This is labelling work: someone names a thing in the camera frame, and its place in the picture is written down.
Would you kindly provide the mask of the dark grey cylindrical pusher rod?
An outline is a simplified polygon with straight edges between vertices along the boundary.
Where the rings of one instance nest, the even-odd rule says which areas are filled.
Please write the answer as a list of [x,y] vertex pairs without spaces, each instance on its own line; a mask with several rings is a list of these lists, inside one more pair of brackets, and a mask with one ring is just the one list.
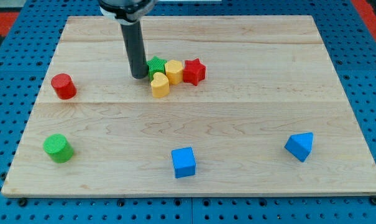
[[135,79],[147,77],[148,65],[140,21],[131,25],[121,25],[121,31],[132,77]]

